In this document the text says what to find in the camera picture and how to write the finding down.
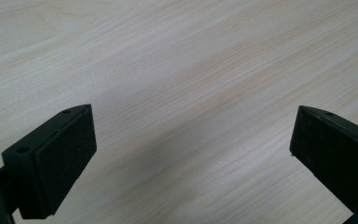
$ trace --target tabletop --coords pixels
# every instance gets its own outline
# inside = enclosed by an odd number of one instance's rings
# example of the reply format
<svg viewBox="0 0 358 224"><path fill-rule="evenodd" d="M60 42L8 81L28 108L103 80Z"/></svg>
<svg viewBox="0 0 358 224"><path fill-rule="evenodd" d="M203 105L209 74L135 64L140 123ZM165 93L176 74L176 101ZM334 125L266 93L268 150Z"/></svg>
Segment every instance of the tabletop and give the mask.
<svg viewBox="0 0 358 224"><path fill-rule="evenodd" d="M358 1L0 0L0 167L83 104L97 153L16 223L342 223L289 145L300 105L358 124Z"/></svg>

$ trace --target wooden table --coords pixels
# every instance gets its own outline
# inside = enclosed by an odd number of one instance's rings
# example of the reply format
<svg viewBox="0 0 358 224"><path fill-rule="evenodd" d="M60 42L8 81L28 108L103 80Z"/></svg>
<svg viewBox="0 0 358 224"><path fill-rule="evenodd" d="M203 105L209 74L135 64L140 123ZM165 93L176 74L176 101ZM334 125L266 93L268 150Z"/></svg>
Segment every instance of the wooden table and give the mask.
<svg viewBox="0 0 358 224"><path fill-rule="evenodd" d="M0 153L88 103L97 154L17 223L342 223L289 143L299 105L358 124L358 1L0 1Z"/></svg>

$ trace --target black object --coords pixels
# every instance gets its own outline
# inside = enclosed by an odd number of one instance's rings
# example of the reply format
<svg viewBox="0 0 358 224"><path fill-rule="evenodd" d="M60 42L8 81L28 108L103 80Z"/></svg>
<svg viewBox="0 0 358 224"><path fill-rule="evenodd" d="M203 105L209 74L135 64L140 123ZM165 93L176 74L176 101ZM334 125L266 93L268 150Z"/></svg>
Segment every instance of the black object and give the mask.
<svg viewBox="0 0 358 224"><path fill-rule="evenodd" d="M96 152L91 105L63 110L2 153L0 223L54 215Z"/></svg>
<svg viewBox="0 0 358 224"><path fill-rule="evenodd" d="M358 223L358 125L300 106L290 151L354 213L345 223Z"/></svg>

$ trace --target wood grain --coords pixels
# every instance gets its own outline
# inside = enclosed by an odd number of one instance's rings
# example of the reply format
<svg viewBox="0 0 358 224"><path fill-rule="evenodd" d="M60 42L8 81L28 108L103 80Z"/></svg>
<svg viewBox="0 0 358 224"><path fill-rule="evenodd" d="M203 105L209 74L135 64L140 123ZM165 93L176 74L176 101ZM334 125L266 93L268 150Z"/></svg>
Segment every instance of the wood grain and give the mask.
<svg viewBox="0 0 358 224"><path fill-rule="evenodd" d="M358 1L0 0L0 153L86 103L97 154L17 223L342 223L288 148L299 105L358 124Z"/></svg>

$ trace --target screw hole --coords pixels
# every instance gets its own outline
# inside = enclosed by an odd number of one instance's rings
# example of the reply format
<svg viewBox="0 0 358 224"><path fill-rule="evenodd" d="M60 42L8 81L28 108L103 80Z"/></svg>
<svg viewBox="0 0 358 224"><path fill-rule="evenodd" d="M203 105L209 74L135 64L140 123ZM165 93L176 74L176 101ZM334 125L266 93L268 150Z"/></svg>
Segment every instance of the screw hole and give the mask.
<svg viewBox="0 0 358 224"><path fill-rule="evenodd" d="M22 154L22 153L25 153L25 152L27 152L29 150L30 150L30 148L28 148L28 147L21 147L21 148L17 149L17 152Z"/></svg>

